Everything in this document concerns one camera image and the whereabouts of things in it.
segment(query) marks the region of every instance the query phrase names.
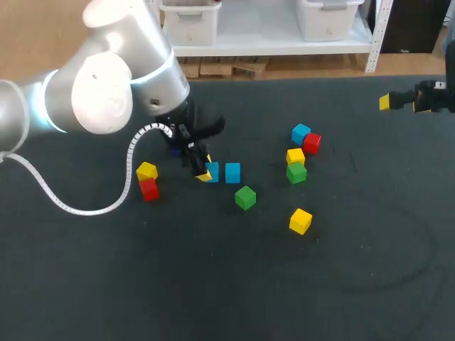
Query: black mat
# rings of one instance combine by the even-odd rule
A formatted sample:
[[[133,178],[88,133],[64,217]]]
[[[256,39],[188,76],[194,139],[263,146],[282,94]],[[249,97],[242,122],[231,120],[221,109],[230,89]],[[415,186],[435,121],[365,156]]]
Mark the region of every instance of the black mat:
[[[196,83],[223,108],[212,157],[241,162],[257,192],[204,184],[161,137],[135,165],[159,167],[160,202],[101,217],[60,211],[26,170],[0,165],[0,340],[453,340],[455,115],[379,112],[422,78]],[[117,199],[132,122],[120,134],[49,136],[26,156],[63,201]],[[286,150],[305,123],[323,136],[308,180]],[[303,237],[296,208],[314,215]]]

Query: white cable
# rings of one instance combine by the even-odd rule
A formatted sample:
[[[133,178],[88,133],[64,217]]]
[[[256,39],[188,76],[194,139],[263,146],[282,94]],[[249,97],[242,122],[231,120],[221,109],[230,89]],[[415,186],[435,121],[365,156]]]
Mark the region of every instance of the white cable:
[[[32,166],[30,162],[28,162],[25,158],[23,158],[20,155],[17,155],[15,153],[11,153],[9,155],[6,155],[5,157],[7,158],[12,158],[13,160],[16,160],[17,162],[21,163],[25,168],[28,169],[28,171],[35,177],[35,179],[38,181],[38,184],[42,187],[46,195],[56,204],[59,208],[62,210],[71,213],[72,215],[84,215],[84,216],[94,216],[94,215],[103,215],[108,212],[111,212],[118,208],[127,198],[129,189],[131,187],[131,180],[132,180],[132,173],[133,173],[133,153],[134,149],[136,148],[136,144],[138,140],[148,131],[154,130],[154,129],[160,129],[162,130],[167,137],[172,138],[173,133],[172,130],[168,127],[165,126],[164,124],[148,124],[141,130],[139,130],[136,135],[134,135],[131,143],[129,144],[129,148],[127,151],[127,176],[125,180],[125,186],[123,189],[122,194],[120,195],[119,199],[114,202],[112,205],[109,207],[103,208],[101,210],[95,210],[95,211],[82,211],[82,210],[77,210],[75,208],[72,208],[68,205],[66,205],[62,200],[60,200],[54,192],[49,188],[48,184],[44,181],[43,177],[41,174],[36,170],[35,167]]]

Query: red cube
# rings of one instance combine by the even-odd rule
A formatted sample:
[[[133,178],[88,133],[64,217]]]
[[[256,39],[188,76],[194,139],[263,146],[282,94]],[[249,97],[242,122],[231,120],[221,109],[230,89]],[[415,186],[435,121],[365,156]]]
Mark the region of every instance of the red cube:
[[[142,195],[144,196],[144,201],[149,202],[159,198],[159,191],[156,186],[155,179],[147,179],[139,183],[141,187]]]
[[[321,145],[321,135],[308,133],[304,140],[304,153],[317,154]]]

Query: white storage bin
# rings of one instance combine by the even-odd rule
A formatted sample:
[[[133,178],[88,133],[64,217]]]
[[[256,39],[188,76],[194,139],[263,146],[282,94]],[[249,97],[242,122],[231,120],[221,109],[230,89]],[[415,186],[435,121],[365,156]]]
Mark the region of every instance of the white storage bin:
[[[344,40],[365,0],[297,0],[300,31],[307,41]]]
[[[213,0],[163,0],[160,8],[164,11],[171,44],[215,44],[220,7],[221,1]]]

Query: white shelf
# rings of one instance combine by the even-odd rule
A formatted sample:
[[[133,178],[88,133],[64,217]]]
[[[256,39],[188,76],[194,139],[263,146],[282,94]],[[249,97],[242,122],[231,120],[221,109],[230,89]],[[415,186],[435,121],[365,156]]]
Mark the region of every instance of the white shelf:
[[[357,13],[347,40],[303,41],[295,14],[295,0],[224,0],[218,20],[215,45],[174,45],[176,56],[369,53],[373,39],[368,25]]]

